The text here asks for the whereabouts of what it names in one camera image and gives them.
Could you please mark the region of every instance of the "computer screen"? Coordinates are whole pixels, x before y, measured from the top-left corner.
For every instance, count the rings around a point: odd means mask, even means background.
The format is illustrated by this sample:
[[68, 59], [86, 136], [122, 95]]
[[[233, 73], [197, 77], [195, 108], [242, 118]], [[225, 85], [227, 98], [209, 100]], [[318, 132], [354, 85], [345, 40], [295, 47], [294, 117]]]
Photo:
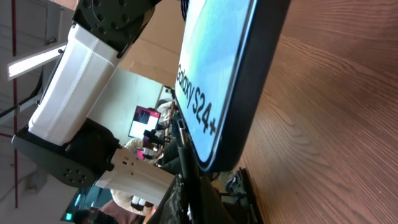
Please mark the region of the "computer screen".
[[159, 112], [137, 106], [132, 119], [129, 137], [142, 139], [145, 130], [151, 131], [156, 128], [159, 118]]

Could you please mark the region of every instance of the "red pipe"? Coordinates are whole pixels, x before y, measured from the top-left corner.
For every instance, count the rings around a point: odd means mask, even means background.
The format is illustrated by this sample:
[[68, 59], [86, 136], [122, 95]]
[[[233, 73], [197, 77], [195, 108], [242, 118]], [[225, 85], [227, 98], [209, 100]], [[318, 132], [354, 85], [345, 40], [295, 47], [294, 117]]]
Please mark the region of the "red pipe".
[[[12, 56], [17, 55], [17, 7], [16, 0], [11, 2], [12, 11]], [[12, 80], [14, 92], [14, 105], [17, 105], [17, 79]], [[17, 113], [14, 116], [14, 134], [17, 134]], [[14, 149], [14, 185], [15, 185], [15, 208], [18, 208], [18, 152]]]
[[0, 136], [12, 138], [12, 135], [10, 134], [0, 133]]

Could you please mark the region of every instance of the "brown wooden surface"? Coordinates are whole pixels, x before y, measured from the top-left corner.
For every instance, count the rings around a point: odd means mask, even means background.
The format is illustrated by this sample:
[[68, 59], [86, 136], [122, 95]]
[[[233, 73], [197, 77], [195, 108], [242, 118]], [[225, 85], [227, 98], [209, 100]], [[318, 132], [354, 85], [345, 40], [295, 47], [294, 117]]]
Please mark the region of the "brown wooden surface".
[[241, 166], [265, 223], [398, 223], [398, 1], [293, 0]]

